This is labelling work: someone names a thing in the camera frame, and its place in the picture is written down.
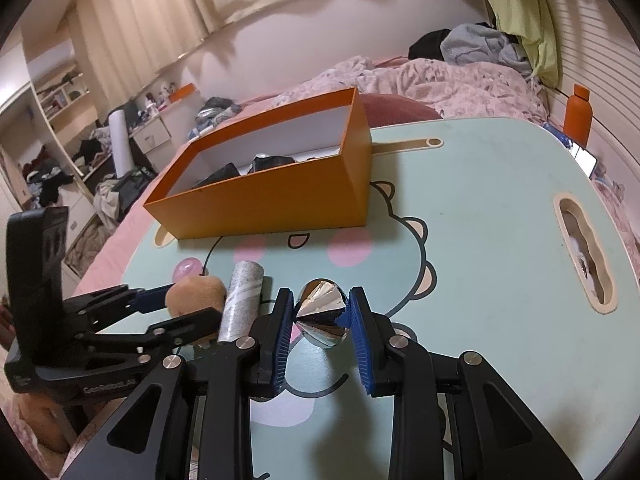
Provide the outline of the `pink heart jelly toy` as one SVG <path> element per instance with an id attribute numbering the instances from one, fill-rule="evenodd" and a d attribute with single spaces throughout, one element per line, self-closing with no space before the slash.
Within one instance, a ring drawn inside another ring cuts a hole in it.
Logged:
<path id="1" fill-rule="evenodd" d="M 200 259 L 189 257 L 181 260 L 172 272 L 172 282 L 177 284 L 184 278 L 193 278 L 204 273 L 204 266 Z"/>

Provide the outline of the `brown burger plush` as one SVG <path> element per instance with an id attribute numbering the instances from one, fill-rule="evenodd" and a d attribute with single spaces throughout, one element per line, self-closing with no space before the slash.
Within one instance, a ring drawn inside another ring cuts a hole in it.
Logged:
<path id="1" fill-rule="evenodd" d="M 195 341 L 195 344 L 209 344 L 217 338 L 226 296 L 226 286 L 215 275 L 188 275 L 168 289 L 165 306 L 172 318 L 206 309 L 215 310 L 217 321 L 213 331 Z"/>

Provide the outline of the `orange cardboard box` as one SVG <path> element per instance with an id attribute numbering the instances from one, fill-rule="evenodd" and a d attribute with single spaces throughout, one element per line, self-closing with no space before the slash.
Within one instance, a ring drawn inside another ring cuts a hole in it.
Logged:
<path id="1" fill-rule="evenodd" d="M 295 164 L 247 174 L 256 155 Z M 241 177 L 193 188 L 235 164 Z M 178 240 L 364 226 L 372 141 L 355 88 L 286 104 L 189 143 L 143 206 Z"/>

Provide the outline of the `grey glitter paper roll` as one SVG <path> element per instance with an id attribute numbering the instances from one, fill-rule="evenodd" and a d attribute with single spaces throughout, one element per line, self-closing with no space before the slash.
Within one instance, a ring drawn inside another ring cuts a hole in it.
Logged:
<path id="1" fill-rule="evenodd" d="M 228 344 L 250 333 L 258 317 L 263 280 L 264 268 L 257 262 L 242 260 L 235 263 L 217 337 L 220 344 Z"/>

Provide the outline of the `grey clothes heap on bed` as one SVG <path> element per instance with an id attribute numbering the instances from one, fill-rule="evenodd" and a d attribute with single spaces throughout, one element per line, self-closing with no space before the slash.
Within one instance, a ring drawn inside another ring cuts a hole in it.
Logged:
<path id="1" fill-rule="evenodd" d="M 222 122 L 241 113 L 242 106 L 232 99 L 212 96 L 195 116 L 195 127 L 189 132 L 188 139 L 195 139 L 208 128 L 217 128 Z"/>

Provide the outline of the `white paper roll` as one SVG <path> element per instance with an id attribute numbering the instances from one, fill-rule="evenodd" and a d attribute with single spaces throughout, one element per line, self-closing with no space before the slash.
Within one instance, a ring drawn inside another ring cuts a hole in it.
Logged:
<path id="1" fill-rule="evenodd" d="M 126 124 L 126 116 L 123 110 L 114 110 L 108 116 L 108 128 L 110 129 L 112 157 L 116 176 L 121 179 L 125 174 L 134 169 L 129 133 Z"/>

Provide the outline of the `silver foil cone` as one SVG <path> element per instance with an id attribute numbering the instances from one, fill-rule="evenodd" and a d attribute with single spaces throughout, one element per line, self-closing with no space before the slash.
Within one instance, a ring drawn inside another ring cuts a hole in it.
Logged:
<path id="1" fill-rule="evenodd" d="M 348 335 L 346 296 L 324 278 L 308 282 L 294 308 L 294 323 L 303 336 L 322 349 L 331 349 Z"/>

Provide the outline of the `black lace bonnet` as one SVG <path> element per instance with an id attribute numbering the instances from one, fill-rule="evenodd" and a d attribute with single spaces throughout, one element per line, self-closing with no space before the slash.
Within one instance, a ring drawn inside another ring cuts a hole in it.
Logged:
<path id="1" fill-rule="evenodd" d="M 255 172 L 264 171 L 281 166 L 288 166 L 295 164 L 296 160 L 291 156 L 283 155 L 256 155 L 250 166 L 248 167 L 247 174 L 254 174 Z M 229 162 L 226 166 L 214 171 L 208 177 L 199 180 L 193 185 L 193 188 L 202 188 L 203 186 L 229 180 L 236 177 L 241 177 L 242 174 L 235 164 Z"/>

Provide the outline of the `white bedside drawer cabinet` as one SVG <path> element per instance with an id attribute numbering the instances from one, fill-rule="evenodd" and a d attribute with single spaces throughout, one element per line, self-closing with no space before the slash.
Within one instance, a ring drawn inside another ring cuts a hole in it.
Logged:
<path id="1" fill-rule="evenodd" d="M 160 151 L 175 154 L 171 135 L 160 118 L 151 119 L 134 130 L 132 138 L 145 155 Z"/>

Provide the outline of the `maroon cushion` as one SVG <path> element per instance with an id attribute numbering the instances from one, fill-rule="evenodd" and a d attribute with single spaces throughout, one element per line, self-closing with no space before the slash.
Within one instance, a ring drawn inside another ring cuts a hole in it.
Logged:
<path id="1" fill-rule="evenodd" d="M 371 128 L 428 122 L 442 118 L 434 108 L 404 96 L 361 93 L 360 100 Z"/>

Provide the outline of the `orange water bottle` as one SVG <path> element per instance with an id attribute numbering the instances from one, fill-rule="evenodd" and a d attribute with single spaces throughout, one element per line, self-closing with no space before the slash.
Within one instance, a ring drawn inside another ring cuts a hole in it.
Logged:
<path id="1" fill-rule="evenodd" d="M 592 107 L 590 91 L 581 84 L 574 84 L 573 94 L 565 107 L 563 132 L 581 148 L 586 148 L 591 130 Z"/>

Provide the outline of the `grey clothing pile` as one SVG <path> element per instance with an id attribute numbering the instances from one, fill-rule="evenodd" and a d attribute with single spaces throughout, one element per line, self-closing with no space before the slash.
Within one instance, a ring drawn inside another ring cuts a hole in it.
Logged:
<path id="1" fill-rule="evenodd" d="M 518 40 L 483 24 L 461 24 L 451 29 L 440 44 L 440 52 L 444 61 L 452 65 L 491 63 L 510 67 L 524 78 L 533 75 Z"/>

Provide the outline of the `pink floral blanket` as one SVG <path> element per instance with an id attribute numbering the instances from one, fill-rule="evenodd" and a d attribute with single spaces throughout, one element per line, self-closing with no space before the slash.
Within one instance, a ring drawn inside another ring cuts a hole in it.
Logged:
<path id="1" fill-rule="evenodd" d="M 347 88 L 401 96 L 431 107 L 442 118 L 511 117 L 537 125 L 548 118 L 540 84 L 511 67 L 488 62 L 457 66 L 425 58 L 377 66 L 370 58 L 354 56 L 279 94 L 271 106 Z"/>

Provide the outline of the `blue smartphone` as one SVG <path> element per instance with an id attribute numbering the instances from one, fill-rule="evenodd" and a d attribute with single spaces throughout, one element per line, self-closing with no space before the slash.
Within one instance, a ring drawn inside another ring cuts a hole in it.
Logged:
<path id="1" fill-rule="evenodd" d="M 566 148 L 567 151 L 570 152 L 570 154 L 574 158 L 574 161 L 578 163 L 578 166 L 582 168 L 582 171 L 585 173 L 585 175 L 588 178 L 591 178 L 593 175 L 593 171 L 597 166 L 597 157 L 591 154 L 590 151 L 582 148 L 565 133 L 562 133 L 562 131 L 552 125 L 551 122 L 545 122 L 544 128 L 561 142 L 564 148 Z"/>

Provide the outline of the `green hanging cloth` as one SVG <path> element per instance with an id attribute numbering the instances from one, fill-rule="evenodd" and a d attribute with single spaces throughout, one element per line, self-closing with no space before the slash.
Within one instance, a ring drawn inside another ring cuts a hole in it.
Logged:
<path id="1" fill-rule="evenodd" d="M 560 80 L 555 29 L 547 0 L 487 0 L 498 29 L 518 38 L 533 75 L 548 87 Z"/>

